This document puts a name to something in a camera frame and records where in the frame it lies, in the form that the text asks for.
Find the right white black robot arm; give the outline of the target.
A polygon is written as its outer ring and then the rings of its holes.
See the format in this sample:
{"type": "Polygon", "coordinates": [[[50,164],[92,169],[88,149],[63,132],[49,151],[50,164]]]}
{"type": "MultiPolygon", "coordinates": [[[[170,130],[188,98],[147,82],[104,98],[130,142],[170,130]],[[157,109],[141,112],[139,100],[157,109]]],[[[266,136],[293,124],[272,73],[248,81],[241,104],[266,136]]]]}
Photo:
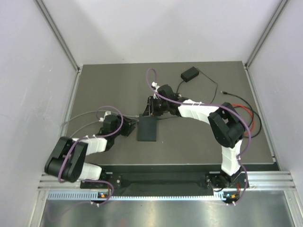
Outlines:
{"type": "Polygon", "coordinates": [[[144,116],[159,117],[164,113],[182,118],[191,118],[210,125],[216,141],[222,147],[221,171],[218,175],[208,176],[207,183],[214,191],[232,187],[238,182],[241,172],[239,154],[245,127],[235,116],[230,103],[220,107],[195,102],[179,93],[175,93],[169,85],[159,86],[153,82],[150,86],[153,95],[148,97],[144,116]]]}

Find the black network switch box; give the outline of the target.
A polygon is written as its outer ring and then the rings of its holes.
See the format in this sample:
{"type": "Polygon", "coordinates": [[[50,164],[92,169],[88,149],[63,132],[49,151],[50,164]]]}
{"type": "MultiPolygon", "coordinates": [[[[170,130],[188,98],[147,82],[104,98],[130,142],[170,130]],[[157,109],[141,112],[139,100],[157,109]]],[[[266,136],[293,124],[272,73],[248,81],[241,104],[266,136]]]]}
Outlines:
{"type": "Polygon", "coordinates": [[[137,141],[155,142],[157,140],[157,118],[139,115],[137,141]]]}

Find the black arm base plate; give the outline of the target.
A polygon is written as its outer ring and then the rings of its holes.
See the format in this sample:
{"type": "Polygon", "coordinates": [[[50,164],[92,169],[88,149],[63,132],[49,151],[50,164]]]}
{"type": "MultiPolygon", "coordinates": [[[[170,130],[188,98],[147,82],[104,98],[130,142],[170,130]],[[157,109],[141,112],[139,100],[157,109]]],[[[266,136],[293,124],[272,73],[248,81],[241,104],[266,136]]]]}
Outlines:
{"type": "Polygon", "coordinates": [[[130,186],[190,185],[202,189],[244,188],[248,182],[242,170],[228,176],[219,165],[143,165],[105,166],[99,180],[112,183],[116,189],[130,186]]]}

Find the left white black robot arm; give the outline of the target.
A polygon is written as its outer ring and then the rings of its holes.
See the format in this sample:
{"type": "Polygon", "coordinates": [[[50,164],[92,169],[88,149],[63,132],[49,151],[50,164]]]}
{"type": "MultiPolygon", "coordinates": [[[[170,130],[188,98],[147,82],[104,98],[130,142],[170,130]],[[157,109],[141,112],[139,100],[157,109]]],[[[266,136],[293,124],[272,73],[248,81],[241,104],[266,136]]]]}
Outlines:
{"type": "Polygon", "coordinates": [[[102,167],[86,163],[86,156],[109,151],[116,137],[129,136],[138,121],[109,111],[99,121],[102,126],[97,134],[82,138],[60,137],[45,164],[44,172],[61,183],[91,180],[96,187],[105,186],[107,175],[102,173],[102,167]]]}

